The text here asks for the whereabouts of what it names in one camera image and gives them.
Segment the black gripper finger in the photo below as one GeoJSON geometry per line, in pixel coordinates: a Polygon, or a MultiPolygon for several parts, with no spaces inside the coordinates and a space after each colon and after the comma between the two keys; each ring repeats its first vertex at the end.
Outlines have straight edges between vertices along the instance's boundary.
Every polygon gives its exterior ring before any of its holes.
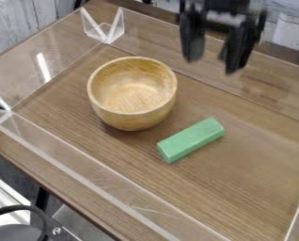
{"type": "Polygon", "coordinates": [[[241,26],[230,32],[219,53],[219,60],[225,62],[226,74],[235,73],[246,66],[257,42],[257,24],[253,20],[245,20],[241,26]]]}
{"type": "Polygon", "coordinates": [[[180,12],[182,55],[187,62],[203,57],[204,23],[206,15],[194,8],[180,12]]]}

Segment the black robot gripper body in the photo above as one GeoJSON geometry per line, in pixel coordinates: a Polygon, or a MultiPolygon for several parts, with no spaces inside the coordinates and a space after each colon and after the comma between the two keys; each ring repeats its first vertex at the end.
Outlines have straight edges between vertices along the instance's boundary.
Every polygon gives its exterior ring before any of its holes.
{"type": "Polygon", "coordinates": [[[255,0],[180,0],[178,22],[183,35],[206,29],[227,32],[243,24],[262,34],[266,21],[267,7],[255,0]]]}

